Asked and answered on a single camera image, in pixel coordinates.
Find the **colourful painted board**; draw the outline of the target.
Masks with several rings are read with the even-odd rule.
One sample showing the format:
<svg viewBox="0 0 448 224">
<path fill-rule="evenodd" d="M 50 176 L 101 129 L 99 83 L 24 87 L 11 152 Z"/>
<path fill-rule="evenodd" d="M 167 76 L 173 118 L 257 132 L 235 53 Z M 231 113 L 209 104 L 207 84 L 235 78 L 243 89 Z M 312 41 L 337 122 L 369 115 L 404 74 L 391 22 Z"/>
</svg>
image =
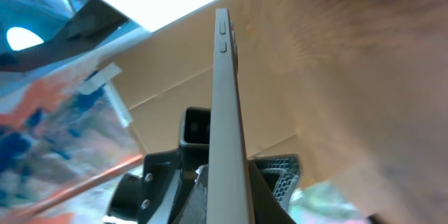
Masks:
<svg viewBox="0 0 448 224">
<path fill-rule="evenodd" d="M 2 223 L 84 223 L 60 204 L 141 163 L 100 66 L 137 29 L 103 0 L 1 0 Z"/>
</svg>

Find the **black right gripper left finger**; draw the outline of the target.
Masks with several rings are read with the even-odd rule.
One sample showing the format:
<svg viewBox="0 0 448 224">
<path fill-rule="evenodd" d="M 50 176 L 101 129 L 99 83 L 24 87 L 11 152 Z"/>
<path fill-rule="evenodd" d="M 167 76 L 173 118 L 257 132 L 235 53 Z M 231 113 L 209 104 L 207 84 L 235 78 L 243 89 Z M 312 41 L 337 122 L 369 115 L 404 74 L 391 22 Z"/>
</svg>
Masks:
<svg viewBox="0 0 448 224">
<path fill-rule="evenodd" d="M 196 170 L 209 161 L 211 111 L 188 107 L 174 150 L 147 154 L 143 174 L 125 174 L 106 210 L 107 223 L 180 223 L 184 206 L 198 177 Z"/>
</svg>

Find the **brown cardboard panel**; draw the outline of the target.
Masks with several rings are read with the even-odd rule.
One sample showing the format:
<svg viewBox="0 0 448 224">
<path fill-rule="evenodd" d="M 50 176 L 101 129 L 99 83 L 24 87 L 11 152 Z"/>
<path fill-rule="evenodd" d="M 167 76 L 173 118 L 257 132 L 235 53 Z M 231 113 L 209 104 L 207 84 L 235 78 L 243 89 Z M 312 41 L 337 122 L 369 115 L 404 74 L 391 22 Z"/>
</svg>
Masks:
<svg viewBox="0 0 448 224">
<path fill-rule="evenodd" d="M 240 13 L 237 0 L 218 0 L 112 58 L 121 69 L 113 84 L 132 116 L 131 128 L 142 151 L 175 148 L 185 109 L 210 106 L 217 8 L 227 8 L 234 21 L 248 156 L 296 153 L 303 168 L 300 186 L 318 182 L 313 153 L 299 139 L 281 88 L 267 66 L 265 46 Z"/>
</svg>

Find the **gold Galaxy smartphone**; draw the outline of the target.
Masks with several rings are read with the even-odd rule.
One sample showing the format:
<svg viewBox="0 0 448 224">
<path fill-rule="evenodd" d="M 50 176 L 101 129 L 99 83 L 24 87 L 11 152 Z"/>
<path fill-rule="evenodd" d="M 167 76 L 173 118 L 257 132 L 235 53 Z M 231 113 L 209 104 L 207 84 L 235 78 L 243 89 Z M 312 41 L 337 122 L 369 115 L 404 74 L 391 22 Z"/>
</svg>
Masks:
<svg viewBox="0 0 448 224">
<path fill-rule="evenodd" d="M 207 223 L 254 223 L 230 14 L 216 9 Z"/>
</svg>

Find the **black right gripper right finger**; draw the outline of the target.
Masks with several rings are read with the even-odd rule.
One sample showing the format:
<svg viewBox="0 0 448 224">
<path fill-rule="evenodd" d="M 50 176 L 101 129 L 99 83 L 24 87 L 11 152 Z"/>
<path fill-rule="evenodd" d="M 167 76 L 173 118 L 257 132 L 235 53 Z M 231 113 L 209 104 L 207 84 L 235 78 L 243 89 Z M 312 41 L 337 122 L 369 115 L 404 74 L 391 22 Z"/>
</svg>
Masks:
<svg viewBox="0 0 448 224">
<path fill-rule="evenodd" d="M 256 224 L 294 224 L 288 208 L 301 176 L 298 155 L 255 157 L 248 161 Z"/>
</svg>

